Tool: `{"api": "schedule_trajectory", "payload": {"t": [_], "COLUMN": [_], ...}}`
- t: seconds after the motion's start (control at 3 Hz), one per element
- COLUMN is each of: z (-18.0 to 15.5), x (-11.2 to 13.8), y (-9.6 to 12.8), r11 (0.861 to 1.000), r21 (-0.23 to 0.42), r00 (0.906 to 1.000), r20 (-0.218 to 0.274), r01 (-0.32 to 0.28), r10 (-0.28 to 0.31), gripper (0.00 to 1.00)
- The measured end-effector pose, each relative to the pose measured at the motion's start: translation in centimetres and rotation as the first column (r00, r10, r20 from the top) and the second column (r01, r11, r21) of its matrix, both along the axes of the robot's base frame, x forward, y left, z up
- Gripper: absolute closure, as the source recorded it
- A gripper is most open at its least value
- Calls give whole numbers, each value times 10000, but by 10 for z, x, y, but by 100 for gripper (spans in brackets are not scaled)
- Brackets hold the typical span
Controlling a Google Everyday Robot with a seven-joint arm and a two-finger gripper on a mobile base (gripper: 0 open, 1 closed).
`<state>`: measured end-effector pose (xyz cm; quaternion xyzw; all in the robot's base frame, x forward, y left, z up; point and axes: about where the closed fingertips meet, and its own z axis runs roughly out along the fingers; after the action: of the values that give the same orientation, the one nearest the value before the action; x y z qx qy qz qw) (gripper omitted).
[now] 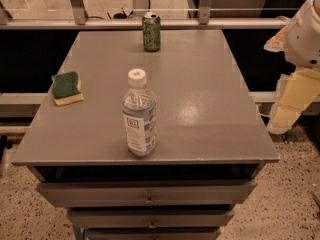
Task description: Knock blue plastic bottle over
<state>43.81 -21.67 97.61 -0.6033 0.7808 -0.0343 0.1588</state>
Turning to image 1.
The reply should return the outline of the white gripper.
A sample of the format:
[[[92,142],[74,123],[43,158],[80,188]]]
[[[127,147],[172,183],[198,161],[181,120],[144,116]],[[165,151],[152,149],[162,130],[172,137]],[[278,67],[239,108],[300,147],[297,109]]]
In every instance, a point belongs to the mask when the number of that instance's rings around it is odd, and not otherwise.
[[[315,69],[320,67],[320,0],[306,0],[288,28],[279,30],[264,49],[284,52],[288,62],[301,66],[290,75],[282,74],[277,82],[267,130],[280,135],[290,130],[320,95],[320,70]]]

